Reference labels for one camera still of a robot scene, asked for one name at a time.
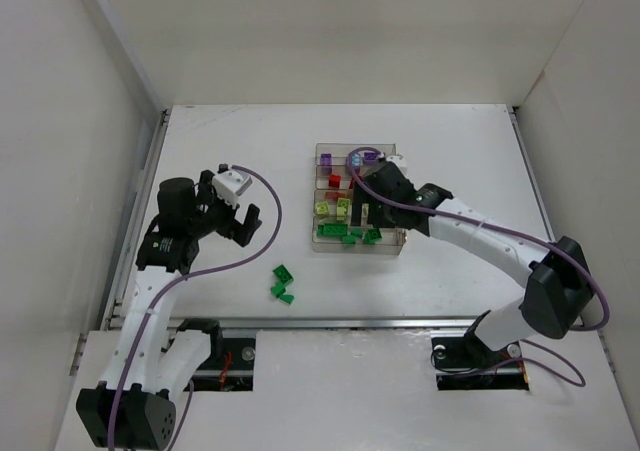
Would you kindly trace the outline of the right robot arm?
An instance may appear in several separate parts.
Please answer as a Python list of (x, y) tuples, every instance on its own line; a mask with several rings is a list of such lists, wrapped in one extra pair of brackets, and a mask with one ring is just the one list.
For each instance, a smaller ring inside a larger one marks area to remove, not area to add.
[(478, 316), (455, 350), (475, 366), (508, 345), (541, 335), (564, 338), (595, 294), (581, 246), (568, 237), (547, 243), (485, 219), (450, 191), (415, 187), (391, 161), (381, 161), (355, 186), (376, 228), (415, 230), (457, 246), (509, 276), (521, 298)]

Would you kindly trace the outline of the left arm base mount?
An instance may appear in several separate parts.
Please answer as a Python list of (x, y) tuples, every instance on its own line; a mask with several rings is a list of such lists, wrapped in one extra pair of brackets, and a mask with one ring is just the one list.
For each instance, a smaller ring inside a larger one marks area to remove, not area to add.
[(161, 349), (158, 377), (165, 387), (192, 382), (196, 391), (251, 391), (255, 361), (255, 338), (186, 329)]

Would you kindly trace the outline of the purple lego long plate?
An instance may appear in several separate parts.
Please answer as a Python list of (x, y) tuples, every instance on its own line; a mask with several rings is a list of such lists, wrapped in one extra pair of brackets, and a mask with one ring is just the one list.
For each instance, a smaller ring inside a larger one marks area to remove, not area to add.
[(371, 152), (371, 151), (364, 152), (363, 164), (368, 166), (373, 166), (379, 163), (380, 161), (384, 161), (385, 158), (386, 158), (386, 155), (382, 152), (379, 152), (379, 153)]

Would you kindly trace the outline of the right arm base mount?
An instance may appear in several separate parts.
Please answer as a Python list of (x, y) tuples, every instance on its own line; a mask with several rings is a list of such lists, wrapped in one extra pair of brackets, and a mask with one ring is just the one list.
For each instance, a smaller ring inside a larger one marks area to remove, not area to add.
[(463, 336), (431, 338), (430, 362), (439, 391), (528, 391), (518, 341), (498, 351), (469, 343)]

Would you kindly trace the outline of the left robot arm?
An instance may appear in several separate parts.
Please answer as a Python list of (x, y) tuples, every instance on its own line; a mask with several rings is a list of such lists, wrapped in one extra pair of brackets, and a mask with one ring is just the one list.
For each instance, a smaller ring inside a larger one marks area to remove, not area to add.
[(166, 450), (175, 434), (176, 400), (218, 339), (216, 322), (186, 323), (174, 338), (169, 321), (178, 286), (196, 277), (200, 241), (217, 234), (247, 246), (259, 229), (251, 204), (237, 220), (241, 195), (256, 175), (240, 166), (204, 170), (198, 180), (160, 183), (157, 213), (141, 238), (134, 289), (109, 364), (93, 388), (80, 390), (77, 414), (93, 445), (106, 450)]

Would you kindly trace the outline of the red lego small brick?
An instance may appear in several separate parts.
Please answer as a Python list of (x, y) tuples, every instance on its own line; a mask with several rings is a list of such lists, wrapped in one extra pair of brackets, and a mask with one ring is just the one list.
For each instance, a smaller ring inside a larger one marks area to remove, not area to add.
[(336, 174), (330, 174), (328, 176), (328, 187), (333, 189), (339, 189), (341, 186), (341, 176)]

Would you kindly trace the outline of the green lego long brick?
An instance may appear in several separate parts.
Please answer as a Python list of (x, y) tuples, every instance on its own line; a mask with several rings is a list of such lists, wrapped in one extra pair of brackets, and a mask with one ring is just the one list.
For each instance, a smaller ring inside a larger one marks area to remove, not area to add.
[(349, 234), (349, 226), (344, 223), (324, 223), (317, 227), (317, 235), (320, 237), (341, 238)]

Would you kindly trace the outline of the lime lego square brick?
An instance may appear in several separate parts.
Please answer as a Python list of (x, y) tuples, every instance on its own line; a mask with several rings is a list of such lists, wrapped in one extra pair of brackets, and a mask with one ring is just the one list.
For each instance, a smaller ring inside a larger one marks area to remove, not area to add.
[(315, 213), (318, 216), (329, 216), (331, 213), (330, 206), (327, 202), (317, 202), (315, 204)]

